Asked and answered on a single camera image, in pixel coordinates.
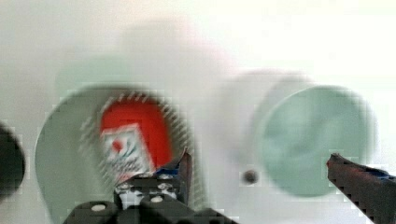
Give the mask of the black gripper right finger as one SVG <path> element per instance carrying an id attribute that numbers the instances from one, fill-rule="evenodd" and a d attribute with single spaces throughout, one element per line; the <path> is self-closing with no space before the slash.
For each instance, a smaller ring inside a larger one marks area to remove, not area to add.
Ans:
<path id="1" fill-rule="evenodd" d="M 328 179 L 374 224 L 395 224 L 396 181 L 388 172 L 333 153 L 326 162 Z"/>

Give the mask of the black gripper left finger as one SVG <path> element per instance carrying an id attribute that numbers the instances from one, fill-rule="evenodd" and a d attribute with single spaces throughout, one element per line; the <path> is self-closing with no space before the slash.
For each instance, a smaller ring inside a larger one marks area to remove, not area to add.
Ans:
<path id="1" fill-rule="evenodd" d="M 119 183 L 113 202 L 76 206 L 63 224 L 237 224 L 212 208 L 192 209 L 191 178 L 191 155 L 184 148 L 155 172 Z"/>

